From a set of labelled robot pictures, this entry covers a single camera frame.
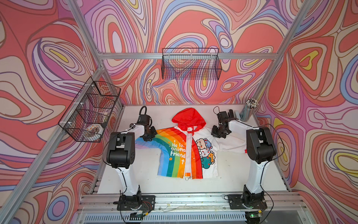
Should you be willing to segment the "rainbow red hooded jacket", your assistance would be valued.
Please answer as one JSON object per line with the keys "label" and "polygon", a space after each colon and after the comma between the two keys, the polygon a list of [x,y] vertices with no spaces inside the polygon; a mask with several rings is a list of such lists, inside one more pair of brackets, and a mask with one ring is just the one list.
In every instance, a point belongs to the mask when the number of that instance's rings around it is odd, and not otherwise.
{"label": "rainbow red hooded jacket", "polygon": [[194,108],[178,112],[175,127],[157,130],[151,141],[137,138],[138,149],[160,149],[158,175],[174,178],[217,177],[218,151],[245,153],[246,142],[234,136],[215,138],[206,121]]}

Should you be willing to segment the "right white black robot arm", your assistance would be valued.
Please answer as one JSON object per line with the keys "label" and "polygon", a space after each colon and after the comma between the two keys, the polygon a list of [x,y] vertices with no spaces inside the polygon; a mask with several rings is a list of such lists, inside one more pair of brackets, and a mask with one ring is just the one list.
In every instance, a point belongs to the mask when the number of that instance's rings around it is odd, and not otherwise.
{"label": "right white black robot arm", "polygon": [[214,125],[212,136],[225,138],[230,133],[246,134],[246,150],[250,161],[249,178],[241,195],[228,195],[231,209],[267,209],[262,187],[266,169],[277,154],[271,131],[268,127],[255,127],[239,120],[231,120]]}

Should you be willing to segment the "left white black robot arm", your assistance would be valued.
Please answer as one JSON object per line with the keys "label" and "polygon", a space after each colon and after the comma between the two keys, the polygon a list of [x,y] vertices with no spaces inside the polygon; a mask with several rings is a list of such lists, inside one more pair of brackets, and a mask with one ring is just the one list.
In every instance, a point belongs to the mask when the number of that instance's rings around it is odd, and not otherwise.
{"label": "left white black robot arm", "polygon": [[155,196],[143,196],[140,184],[131,168],[135,161],[135,140],[145,134],[143,125],[132,125],[128,130],[112,132],[107,143],[105,163],[116,170],[123,189],[120,190],[118,210],[152,210]]}

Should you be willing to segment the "black stapler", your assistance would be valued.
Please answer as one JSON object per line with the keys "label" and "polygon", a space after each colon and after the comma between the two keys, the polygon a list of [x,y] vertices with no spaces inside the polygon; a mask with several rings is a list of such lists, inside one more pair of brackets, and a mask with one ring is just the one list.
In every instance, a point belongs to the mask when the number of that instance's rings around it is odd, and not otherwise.
{"label": "black stapler", "polygon": [[230,119],[234,119],[234,118],[235,118],[235,116],[234,116],[234,111],[233,111],[232,109],[229,109],[228,117],[229,117]]}

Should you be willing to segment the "metal cup of pencils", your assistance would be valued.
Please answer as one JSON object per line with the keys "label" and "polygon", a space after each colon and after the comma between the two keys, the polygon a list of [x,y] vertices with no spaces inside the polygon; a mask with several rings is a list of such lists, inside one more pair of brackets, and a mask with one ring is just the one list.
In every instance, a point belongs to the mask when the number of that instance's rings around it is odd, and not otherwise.
{"label": "metal cup of pencils", "polygon": [[258,101],[256,99],[248,99],[245,102],[243,110],[240,112],[240,120],[244,122],[248,121],[257,106]]}

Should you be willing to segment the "round item in left basket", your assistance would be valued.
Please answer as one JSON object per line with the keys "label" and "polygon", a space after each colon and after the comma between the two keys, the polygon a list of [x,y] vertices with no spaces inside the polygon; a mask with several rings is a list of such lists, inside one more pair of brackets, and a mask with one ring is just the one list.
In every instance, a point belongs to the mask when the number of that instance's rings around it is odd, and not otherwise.
{"label": "round item in left basket", "polygon": [[84,130],[84,136],[86,138],[99,138],[103,132],[103,128],[100,124],[91,124]]}

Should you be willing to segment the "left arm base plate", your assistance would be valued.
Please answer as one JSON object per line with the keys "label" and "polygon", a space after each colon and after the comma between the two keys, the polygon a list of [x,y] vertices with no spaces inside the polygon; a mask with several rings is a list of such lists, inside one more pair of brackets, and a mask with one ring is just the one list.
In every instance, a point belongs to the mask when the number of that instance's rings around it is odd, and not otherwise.
{"label": "left arm base plate", "polygon": [[116,202],[117,210],[121,215],[123,211],[131,211],[130,220],[143,220],[155,209],[155,195],[126,196],[121,195]]}

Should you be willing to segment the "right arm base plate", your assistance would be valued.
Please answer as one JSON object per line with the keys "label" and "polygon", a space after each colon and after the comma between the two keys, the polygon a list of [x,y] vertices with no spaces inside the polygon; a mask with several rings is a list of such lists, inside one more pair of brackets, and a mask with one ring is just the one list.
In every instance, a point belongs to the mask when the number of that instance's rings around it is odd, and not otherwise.
{"label": "right arm base plate", "polygon": [[224,199],[228,201],[231,210],[266,210],[268,208],[264,198],[264,192],[251,194],[243,192],[243,194],[225,195]]}

